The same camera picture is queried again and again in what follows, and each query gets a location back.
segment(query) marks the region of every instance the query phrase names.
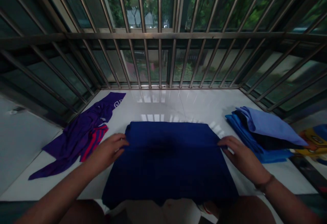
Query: leg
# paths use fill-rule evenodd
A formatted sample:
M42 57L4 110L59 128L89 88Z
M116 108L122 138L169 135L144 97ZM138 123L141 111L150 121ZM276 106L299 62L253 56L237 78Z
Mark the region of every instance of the leg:
M76 200L59 224L105 224L102 208L94 200Z
M275 224L268 206L257 196L243 196L228 209L219 210L214 203L206 202L206 208L218 219L218 223L265 223Z

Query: person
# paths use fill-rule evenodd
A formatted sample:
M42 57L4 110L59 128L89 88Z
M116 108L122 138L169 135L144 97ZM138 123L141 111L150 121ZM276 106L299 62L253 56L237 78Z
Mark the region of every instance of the person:
M128 145L124 134L114 134L104 140L83 164L59 182L16 223L106 223L105 215L96 202L76 198L93 178L124 152L122 147ZM285 224L322 223L238 139L227 136L218 145L227 146L233 151L231 153L228 149L223 149L235 167L264 192ZM218 223L275 223L269 208L256 196L240 197L227 209L219 210L212 202L205 203L205 207L218 218Z

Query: blue towel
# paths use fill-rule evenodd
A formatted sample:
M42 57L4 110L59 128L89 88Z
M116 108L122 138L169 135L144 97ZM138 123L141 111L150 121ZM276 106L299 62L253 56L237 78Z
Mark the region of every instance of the blue towel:
M298 146L308 145L290 125L279 117L246 106L237 107L236 109L246 116L248 128L251 132L284 139Z
M232 112L232 115L226 115L225 117L227 118L228 123L243 141L243 143L253 151L261 163L285 162L286 158L289 158L293 155L293 153L291 153L289 150L264 150L246 130L246 128L244 128L241 120L237 115L234 114L234 112Z
M218 207L237 199L219 137L207 124L131 122L125 134L130 146L113 164L102 195L109 209L127 199L213 200Z

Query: logo on shirt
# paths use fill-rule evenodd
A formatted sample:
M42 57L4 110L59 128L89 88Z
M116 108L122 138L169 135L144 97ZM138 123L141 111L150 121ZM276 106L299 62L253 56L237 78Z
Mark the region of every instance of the logo on shirt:
M117 106L119 106L119 104L122 102L122 100L118 100L118 101L116 101L115 103L114 103L114 106L115 106L115 108L117 107Z

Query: left hand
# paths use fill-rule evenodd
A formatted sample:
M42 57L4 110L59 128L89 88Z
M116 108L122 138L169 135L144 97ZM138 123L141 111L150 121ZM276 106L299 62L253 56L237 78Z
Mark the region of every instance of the left hand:
M94 150L85 161L95 173L94 176L108 168L124 152L124 149L121 149L123 146L129 146L126 136L124 134L113 134Z

